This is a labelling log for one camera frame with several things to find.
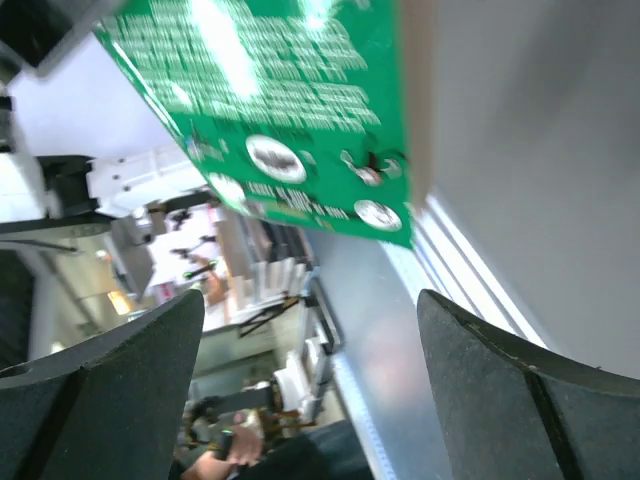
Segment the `green red paperback book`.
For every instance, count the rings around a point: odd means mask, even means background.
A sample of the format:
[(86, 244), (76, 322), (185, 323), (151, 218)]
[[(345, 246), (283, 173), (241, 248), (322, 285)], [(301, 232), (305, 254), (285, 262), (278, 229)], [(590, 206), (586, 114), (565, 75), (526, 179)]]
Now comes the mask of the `green red paperback book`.
[(127, 1), (95, 36), (223, 202), (407, 247), (390, 1)]

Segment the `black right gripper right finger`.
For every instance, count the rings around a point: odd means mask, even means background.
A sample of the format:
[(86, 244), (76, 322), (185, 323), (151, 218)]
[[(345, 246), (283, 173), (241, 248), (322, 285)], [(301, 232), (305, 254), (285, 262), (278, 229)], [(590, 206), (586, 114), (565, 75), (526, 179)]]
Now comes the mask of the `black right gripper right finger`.
[(508, 333), (433, 290), (417, 302), (456, 479), (636, 479), (639, 382)]

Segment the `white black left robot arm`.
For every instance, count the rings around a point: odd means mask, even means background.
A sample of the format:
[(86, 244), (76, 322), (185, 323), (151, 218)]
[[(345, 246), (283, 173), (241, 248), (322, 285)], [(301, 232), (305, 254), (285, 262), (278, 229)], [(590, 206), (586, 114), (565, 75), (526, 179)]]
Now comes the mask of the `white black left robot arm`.
[(204, 178), (178, 147), (94, 159), (33, 157), (1, 147), (1, 247), (59, 250), (62, 241), (106, 233), (136, 210), (185, 221), (191, 207), (212, 201)]

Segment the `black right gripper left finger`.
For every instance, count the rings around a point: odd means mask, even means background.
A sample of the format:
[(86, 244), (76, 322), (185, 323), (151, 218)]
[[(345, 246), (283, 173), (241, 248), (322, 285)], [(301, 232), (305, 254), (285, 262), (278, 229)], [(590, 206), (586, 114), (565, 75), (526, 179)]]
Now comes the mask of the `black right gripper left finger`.
[(193, 289), (1, 372), (4, 479), (166, 479), (199, 349)]

